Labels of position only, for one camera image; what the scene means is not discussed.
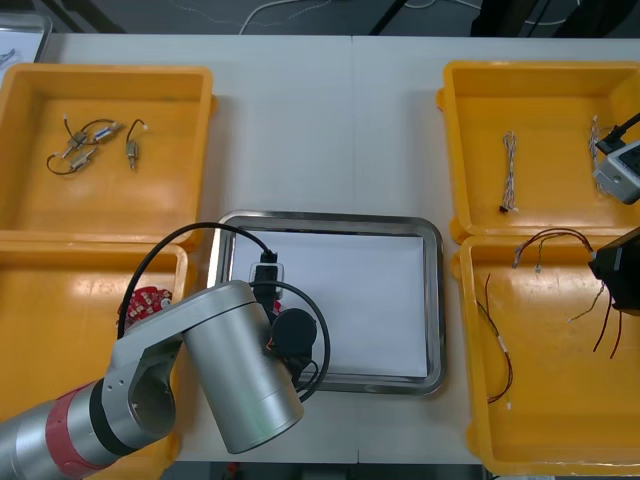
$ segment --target yellow bin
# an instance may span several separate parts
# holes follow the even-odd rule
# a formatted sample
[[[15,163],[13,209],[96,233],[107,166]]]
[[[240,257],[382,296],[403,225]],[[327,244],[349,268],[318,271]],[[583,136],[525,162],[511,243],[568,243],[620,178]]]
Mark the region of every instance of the yellow bin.
[[[500,475],[640,475],[640,322],[623,315],[620,344],[612,311],[605,334],[607,294],[587,310],[600,289],[578,241],[537,244],[514,270],[515,249],[526,237],[471,237],[453,259],[460,281],[473,423],[468,444]],[[600,248],[613,238],[591,239]],[[511,356],[507,382],[502,349],[478,307],[486,308]]]
[[[462,243],[453,272],[460,282],[472,425],[470,449],[501,475],[640,475],[640,322],[618,312],[600,334],[607,293],[590,255],[576,240],[538,244],[518,269],[515,249],[551,227],[574,228],[594,248],[640,224],[640,203],[598,192],[589,149],[591,122],[601,137],[640,111],[635,63],[453,62],[437,102],[444,112],[455,218]],[[504,135],[517,138],[517,212],[501,213],[509,165]],[[627,133],[640,138],[640,127]],[[509,350],[513,384],[487,319],[484,283],[491,274],[491,316]]]
[[[198,218],[213,78],[202,67],[20,64],[0,91],[0,239],[157,243]],[[125,129],[68,176],[47,170],[69,134],[96,119]],[[140,157],[131,171],[127,130]],[[105,126],[102,123],[95,128]],[[53,159],[65,171],[68,161]],[[176,240],[195,248],[200,235]]]
[[[444,85],[437,103],[447,128],[456,241],[551,226],[622,235],[640,223],[640,203],[598,192],[589,152],[594,115],[610,130],[640,111],[636,63],[453,62]],[[503,214],[508,131],[517,138],[519,211]],[[640,126],[625,138],[640,138]]]
[[[104,376],[118,307],[149,248],[0,241],[0,422]],[[190,283],[187,265],[186,252],[170,245],[139,286],[166,288],[178,301]],[[174,375],[174,392],[177,380]],[[156,479],[178,451],[172,433],[96,478]]]

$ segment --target white wire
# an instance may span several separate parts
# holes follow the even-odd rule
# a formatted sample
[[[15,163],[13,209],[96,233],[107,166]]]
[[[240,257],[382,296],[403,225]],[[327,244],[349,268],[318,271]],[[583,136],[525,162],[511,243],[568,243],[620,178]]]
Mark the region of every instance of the white wire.
[[[408,3],[405,3],[404,6],[407,8],[415,8],[415,9],[420,9],[420,8],[427,8],[430,7],[431,5],[435,4],[438,0],[431,0],[431,2],[429,3],[425,3],[424,5],[410,5]],[[469,8],[473,8],[475,10],[480,10],[482,7],[480,5],[476,5],[474,3],[471,2],[466,2],[465,0],[449,0],[451,2],[457,3],[459,5],[464,5],[465,7],[469,7]],[[580,6],[580,0],[576,0],[576,3],[578,4],[578,6]],[[562,25],[564,22],[566,22],[567,19],[563,18],[562,20],[556,20],[555,22],[540,22],[538,23],[539,27],[553,27],[554,25]],[[536,22],[533,22],[531,20],[527,20],[524,23],[526,23],[527,25],[535,25]]]
[[[271,7],[275,7],[277,5],[286,5],[287,3],[297,3],[297,2],[303,2],[303,1],[305,1],[305,0],[278,0],[277,2],[265,3],[264,5],[260,5],[258,8],[256,8],[253,12],[251,12],[249,14],[247,19],[242,24],[242,28],[240,28],[240,32],[238,32],[238,35],[242,35],[244,33],[244,31],[247,29],[247,27],[251,23],[251,20],[253,19],[253,17],[255,17],[262,10],[265,10],[265,9],[271,8]],[[294,13],[293,15],[290,15],[289,17],[287,17],[287,20],[291,20],[292,18],[295,18],[295,17],[297,17],[299,15],[302,15],[303,13],[308,12],[309,10],[314,10],[316,8],[322,8],[322,7],[326,6],[326,5],[329,5],[332,1],[333,0],[326,0],[325,2],[320,3],[318,5],[312,5],[311,7],[307,7],[305,9],[303,9],[303,10],[300,10],[299,12]]]

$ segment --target stainless steel tray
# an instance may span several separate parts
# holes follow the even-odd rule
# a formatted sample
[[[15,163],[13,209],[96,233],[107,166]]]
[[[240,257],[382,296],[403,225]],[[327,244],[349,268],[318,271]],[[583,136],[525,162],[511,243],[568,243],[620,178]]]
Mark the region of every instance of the stainless steel tray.
[[[421,238],[424,260],[426,376],[344,374],[332,373],[330,369],[321,388],[348,392],[427,395],[442,384],[446,371],[442,239],[433,224],[421,218],[408,217],[252,211],[232,212],[223,217],[221,222],[254,232]],[[211,251],[209,286],[231,279],[235,242],[235,235],[216,231]],[[287,281],[286,263],[284,267]],[[314,292],[306,293],[313,298]]]
[[[0,32],[38,33],[42,36],[38,51],[33,59],[34,62],[37,62],[42,56],[42,52],[49,41],[52,28],[53,24],[51,23],[51,19],[44,15],[38,15],[36,13],[0,12]]]

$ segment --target table surface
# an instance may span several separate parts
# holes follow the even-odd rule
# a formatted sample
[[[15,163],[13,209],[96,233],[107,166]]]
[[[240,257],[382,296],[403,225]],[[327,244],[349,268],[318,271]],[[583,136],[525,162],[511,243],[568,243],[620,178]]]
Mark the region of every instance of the table surface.
[[[203,219],[237,209],[423,217],[444,238],[447,379],[422,397],[319,392],[286,434],[229,455],[198,387],[179,460],[478,463],[470,422],[445,131],[451,60],[640,60],[638,40],[53,35],[43,61],[214,73]]]

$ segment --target white paper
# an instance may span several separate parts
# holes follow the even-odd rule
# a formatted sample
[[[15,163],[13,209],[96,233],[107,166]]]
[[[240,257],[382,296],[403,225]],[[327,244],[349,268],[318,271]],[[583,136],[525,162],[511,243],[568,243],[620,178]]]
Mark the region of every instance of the white paper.
[[[11,65],[35,61],[41,41],[42,33],[0,31],[0,58],[12,49],[16,50],[9,60],[0,65],[0,85]]]
[[[423,246],[418,237],[253,232],[278,253],[284,281],[309,295],[331,338],[329,373],[427,376]],[[236,236],[232,278],[249,280],[260,248]],[[286,292],[284,308],[303,300]],[[318,329],[313,359],[321,365]]]

